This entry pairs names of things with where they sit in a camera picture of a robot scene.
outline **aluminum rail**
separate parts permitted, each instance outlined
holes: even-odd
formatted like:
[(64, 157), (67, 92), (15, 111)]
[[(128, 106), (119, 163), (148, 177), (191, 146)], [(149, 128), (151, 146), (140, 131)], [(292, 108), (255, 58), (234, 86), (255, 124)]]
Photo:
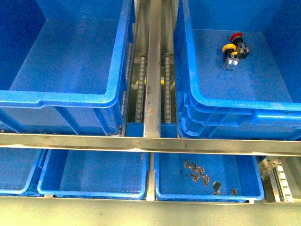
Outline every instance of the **aluminum rail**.
[(0, 134), (0, 147), (301, 156), (301, 142), (299, 141), (268, 140), (212, 140), (2, 133)]

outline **metal guide rail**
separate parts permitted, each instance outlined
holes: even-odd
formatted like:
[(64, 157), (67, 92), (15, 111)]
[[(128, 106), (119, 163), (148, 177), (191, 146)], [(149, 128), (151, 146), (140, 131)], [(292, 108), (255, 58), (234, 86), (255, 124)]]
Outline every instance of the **metal guide rail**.
[[(165, 40), (172, 42), (172, 35), (161, 33), (161, 11), (165, 5), (161, 0), (150, 2), (149, 40), (147, 56), (140, 56), (138, 90), (135, 105), (135, 122), (144, 123), (144, 137), (126, 137), (129, 92), (125, 94), (124, 124), (121, 136), (77, 136), (77, 135), (51, 135), (51, 134), (16, 134), (0, 133), (0, 147), (12, 148), (38, 148), (38, 149), (73, 149), (89, 151), (123, 151), (123, 152), (150, 152), (150, 172), (148, 175), (148, 188), (146, 201), (156, 201), (154, 179), (154, 152), (160, 153), (206, 153), (206, 154), (237, 154), (237, 155), (261, 155), (269, 156), (259, 163), (261, 176), (268, 189), (268, 194), (274, 198), (266, 199), (267, 202), (299, 203), (299, 199), (292, 197), (280, 156), (301, 156), (301, 142), (299, 141), (270, 141), (270, 140), (213, 140), (213, 139), (181, 139), (160, 138), (161, 125), (161, 71), (164, 71), (164, 122), (171, 123), (172, 92), (170, 61), (172, 57), (163, 57), (161, 52), (161, 36), (167, 35)], [(139, 24), (139, 1), (137, 2), (137, 21), (134, 37), (137, 38)], [(135, 54), (135, 45), (132, 45), (132, 53), (128, 64), (128, 88), (132, 81), (132, 67)], [(230, 205), (242, 205), (245, 203), (228, 203)]]

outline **bin handle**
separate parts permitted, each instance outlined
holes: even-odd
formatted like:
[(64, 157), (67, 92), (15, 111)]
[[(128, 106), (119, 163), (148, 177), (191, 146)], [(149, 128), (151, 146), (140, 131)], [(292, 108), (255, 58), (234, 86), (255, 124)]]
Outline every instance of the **bin handle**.
[(301, 113), (290, 111), (257, 110), (250, 120), (251, 124), (270, 126), (301, 126)]

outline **blue storage bin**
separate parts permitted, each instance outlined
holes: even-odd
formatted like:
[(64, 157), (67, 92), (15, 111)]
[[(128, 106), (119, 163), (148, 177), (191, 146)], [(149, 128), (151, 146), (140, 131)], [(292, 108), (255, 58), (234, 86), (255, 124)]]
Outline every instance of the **blue storage bin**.
[(149, 155), (129, 152), (50, 150), (38, 184), (57, 197), (145, 197)]
[[(192, 181), (185, 160), (197, 163), (209, 176)], [(264, 191), (254, 156), (216, 154), (155, 154), (156, 196), (162, 201), (245, 202), (262, 200)], [(213, 183), (221, 183), (221, 195), (213, 195)], [(231, 195), (236, 189), (237, 195)]]
[(118, 134), (134, 1), (1, 1), (0, 14), (0, 129)]
[(40, 196), (38, 181), (45, 150), (0, 148), (0, 195)]
[[(225, 14), (233, 8), (235, 16)], [(282, 54), (288, 46), (301, 47), (300, 10), (297, 0), (180, 1), (174, 49), (178, 110), (187, 111), (185, 126), (179, 120), (181, 136), (301, 137), (301, 53)], [(251, 53), (235, 71), (224, 70), (222, 47), (237, 31)], [(195, 134), (206, 127), (207, 135)]]

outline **metal clip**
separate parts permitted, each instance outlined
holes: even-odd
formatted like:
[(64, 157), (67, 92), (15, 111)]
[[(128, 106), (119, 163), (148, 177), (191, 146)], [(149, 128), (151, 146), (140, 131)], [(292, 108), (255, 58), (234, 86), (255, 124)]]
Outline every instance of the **metal clip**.
[(186, 160), (185, 160), (184, 167), (187, 168), (187, 169), (190, 169), (190, 168), (191, 168), (189, 159), (186, 159)]
[(199, 175), (200, 176), (203, 176), (204, 175), (204, 173), (205, 173), (205, 169), (204, 169), (204, 167), (198, 167), (198, 173), (199, 173)]
[(231, 195), (238, 195), (237, 190), (235, 188), (231, 190)]
[(192, 170), (193, 172), (197, 172), (197, 171), (198, 171), (198, 165), (197, 165), (196, 163), (193, 163), (193, 164), (192, 164), (192, 167), (191, 167), (191, 170)]
[(216, 192), (214, 192), (212, 195), (221, 195), (221, 191), (217, 190)]
[(198, 180), (199, 180), (199, 175), (194, 174), (194, 173), (191, 173), (190, 176), (191, 176), (191, 178), (192, 178), (192, 180), (193, 180), (194, 182), (198, 182)]
[(210, 182), (209, 176), (208, 176), (208, 175), (204, 175), (204, 176), (203, 176), (203, 184), (204, 184), (205, 186), (208, 186), (208, 185), (209, 185), (209, 182)]

